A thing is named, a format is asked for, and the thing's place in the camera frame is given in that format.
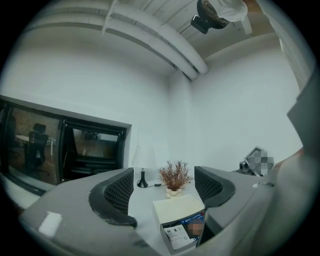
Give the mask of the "white shade table lamp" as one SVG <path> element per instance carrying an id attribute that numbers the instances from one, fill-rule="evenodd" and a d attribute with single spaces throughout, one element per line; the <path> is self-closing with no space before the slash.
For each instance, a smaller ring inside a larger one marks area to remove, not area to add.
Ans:
<path id="1" fill-rule="evenodd" d="M 141 189 L 148 188 L 156 179 L 156 157 L 152 146 L 138 145 L 131 166 L 134 169 L 134 181 Z"/>

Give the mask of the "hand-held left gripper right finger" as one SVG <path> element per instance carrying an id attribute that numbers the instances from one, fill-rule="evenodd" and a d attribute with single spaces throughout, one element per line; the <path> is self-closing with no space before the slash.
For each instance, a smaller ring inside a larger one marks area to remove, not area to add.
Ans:
<path id="1" fill-rule="evenodd" d="M 270 205 L 276 172 L 251 176 L 205 166 L 194 168 L 195 188 L 204 203 L 200 256 L 253 256 L 254 237 Z"/>

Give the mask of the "blue drip coffee box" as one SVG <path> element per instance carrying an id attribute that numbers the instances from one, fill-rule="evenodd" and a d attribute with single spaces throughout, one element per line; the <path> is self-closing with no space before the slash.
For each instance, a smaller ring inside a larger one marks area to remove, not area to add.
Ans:
<path id="1" fill-rule="evenodd" d="M 197 241 L 204 229 L 204 214 L 202 212 L 189 216 L 179 222 L 190 239 Z"/>

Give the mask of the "black mesh office chair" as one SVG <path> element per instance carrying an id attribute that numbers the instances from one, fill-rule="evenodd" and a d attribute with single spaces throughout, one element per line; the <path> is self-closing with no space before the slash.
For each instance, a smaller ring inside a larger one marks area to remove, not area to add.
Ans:
<path id="1" fill-rule="evenodd" d="M 45 148 L 49 140 L 44 124 L 35 123 L 28 134 L 29 141 L 24 145 L 24 166 L 26 169 L 36 170 L 45 160 Z"/>

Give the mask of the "black framed window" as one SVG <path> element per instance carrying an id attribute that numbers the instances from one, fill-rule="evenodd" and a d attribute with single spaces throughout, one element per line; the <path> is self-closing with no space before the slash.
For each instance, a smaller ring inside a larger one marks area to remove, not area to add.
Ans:
<path id="1" fill-rule="evenodd" d="M 36 124 L 49 136 L 45 162 L 25 168 L 24 146 Z M 125 165 L 128 127 L 0 95 L 0 174 L 37 196 L 55 186 Z"/>

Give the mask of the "white ceiling duct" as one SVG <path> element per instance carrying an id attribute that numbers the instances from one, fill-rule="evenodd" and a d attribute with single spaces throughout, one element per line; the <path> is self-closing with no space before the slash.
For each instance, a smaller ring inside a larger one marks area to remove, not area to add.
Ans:
<path id="1" fill-rule="evenodd" d="M 44 7 L 25 32 L 45 27 L 79 27 L 119 36 L 154 53 L 191 81 L 209 68 L 192 45 L 171 26 L 114 0 L 61 0 Z"/>

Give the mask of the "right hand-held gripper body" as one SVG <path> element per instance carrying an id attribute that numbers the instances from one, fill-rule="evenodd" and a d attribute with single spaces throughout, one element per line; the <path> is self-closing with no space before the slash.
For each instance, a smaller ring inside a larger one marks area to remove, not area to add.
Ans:
<path id="1" fill-rule="evenodd" d="M 234 173 L 263 177 L 268 174 L 275 166 L 274 157 L 267 150 L 256 146 L 245 158 L 239 163 L 239 168 Z"/>

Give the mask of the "person's right forearm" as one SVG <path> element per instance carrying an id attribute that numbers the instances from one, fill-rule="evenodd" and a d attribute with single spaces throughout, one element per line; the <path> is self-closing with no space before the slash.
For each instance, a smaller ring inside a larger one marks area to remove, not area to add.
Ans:
<path id="1" fill-rule="evenodd" d="M 304 159 L 305 150 L 304 147 L 301 147 L 298 151 L 296 151 L 291 156 L 287 157 L 286 159 L 278 162 L 275 164 L 274 168 L 272 169 L 273 175 L 294 175 L 296 174 L 301 165 L 301 161 Z"/>

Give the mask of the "white drip coffee box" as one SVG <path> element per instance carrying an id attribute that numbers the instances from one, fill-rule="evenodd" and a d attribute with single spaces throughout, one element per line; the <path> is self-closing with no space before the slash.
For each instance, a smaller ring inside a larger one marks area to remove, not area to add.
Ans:
<path id="1" fill-rule="evenodd" d="M 199 239 L 180 249 L 173 250 L 169 237 L 165 233 L 164 228 L 180 225 L 179 222 L 181 220 L 198 213 L 204 214 L 204 204 L 196 195 L 192 193 L 173 199 L 163 199 L 153 202 L 153 215 L 156 222 L 156 227 L 164 241 L 164 244 L 172 256 L 194 248 Z"/>

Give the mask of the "brown artificial plant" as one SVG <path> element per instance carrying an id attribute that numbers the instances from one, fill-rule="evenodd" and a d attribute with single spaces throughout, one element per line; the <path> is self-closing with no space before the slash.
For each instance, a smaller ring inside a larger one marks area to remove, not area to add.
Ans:
<path id="1" fill-rule="evenodd" d="M 188 163 L 182 160 L 175 162 L 168 160 L 166 166 L 158 169 L 160 183 L 166 187 L 167 199 L 175 199 L 182 195 L 185 186 L 193 180 L 189 172 Z"/>

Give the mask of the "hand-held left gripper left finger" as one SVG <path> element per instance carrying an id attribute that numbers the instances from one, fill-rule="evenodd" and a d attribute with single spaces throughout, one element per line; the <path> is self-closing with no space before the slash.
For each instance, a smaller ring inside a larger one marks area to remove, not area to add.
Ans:
<path id="1" fill-rule="evenodd" d="M 128 215 L 134 170 L 124 168 L 67 181 L 19 217 L 49 256 L 160 256 Z"/>

